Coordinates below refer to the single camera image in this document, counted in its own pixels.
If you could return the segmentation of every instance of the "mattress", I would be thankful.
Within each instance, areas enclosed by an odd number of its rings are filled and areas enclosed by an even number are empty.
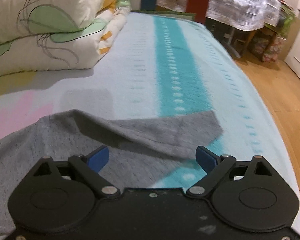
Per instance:
[[[289,155],[269,111],[201,24],[131,13],[112,49],[92,69],[0,77],[0,139],[43,116],[71,109],[109,120],[212,110],[223,133],[208,148],[238,160],[263,155],[300,199]],[[153,187],[187,188],[204,175],[188,163]],[[300,233],[300,210],[293,228]]]

